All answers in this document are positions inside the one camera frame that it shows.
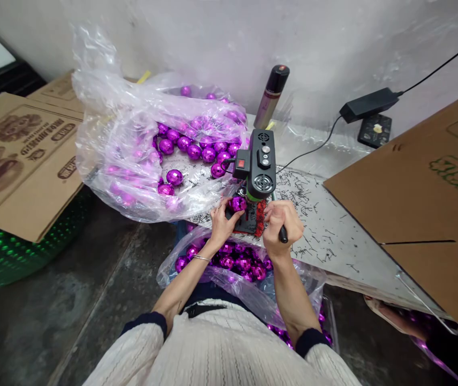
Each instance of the navy sleeve cuff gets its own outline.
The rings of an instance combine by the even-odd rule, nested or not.
[[[317,344],[326,344],[331,346],[325,336],[316,329],[305,330],[297,341],[296,352],[302,358],[305,358],[311,347]]]
[[[125,325],[120,336],[125,334],[127,331],[132,330],[134,327],[139,326],[140,324],[150,324],[154,323],[161,327],[163,330],[163,339],[166,339],[166,331],[168,326],[166,325],[166,319],[160,313],[152,312],[150,314],[141,314],[132,322],[129,322]]]

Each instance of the green crate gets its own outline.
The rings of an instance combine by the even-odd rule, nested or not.
[[[34,273],[56,257],[84,226],[91,203],[91,191],[82,189],[39,243],[0,229],[0,286]]]

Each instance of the silver bracelet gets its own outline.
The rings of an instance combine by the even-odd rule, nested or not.
[[[207,261],[207,262],[210,262],[210,261],[211,261],[210,259],[206,259],[205,257],[202,257],[202,256],[200,256],[200,255],[193,255],[193,257],[194,257],[194,258],[199,258],[199,259],[201,259],[201,260],[205,260],[205,261]]]

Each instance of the hand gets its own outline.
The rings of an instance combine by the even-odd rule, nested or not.
[[[220,249],[232,234],[236,222],[245,211],[239,211],[232,215],[230,220],[225,217],[225,208],[227,203],[232,200],[232,197],[226,197],[220,203],[220,206],[211,210],[211,219],[213,220],[213,231],[211,233],[210,241],[217,249]]]
[[[265,209],[265,222],[268,227],[262,234],[266,251],[273,263],[278,258],[291,257],[291,245],[299,240],[304,233],[304,225],[300,221],[295,206],[291,201],[272,201]],[[282,226],[288,232],[286,244],[279,240],[279,231]]]

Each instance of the white knit sweater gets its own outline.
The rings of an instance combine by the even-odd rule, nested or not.
[[[360,385],[341,357],[325,344],[302,358],[255,316],[233,303],[189,319],[174,318],[164,341],[154,323],[120,336],[84,383],[95,385]]]

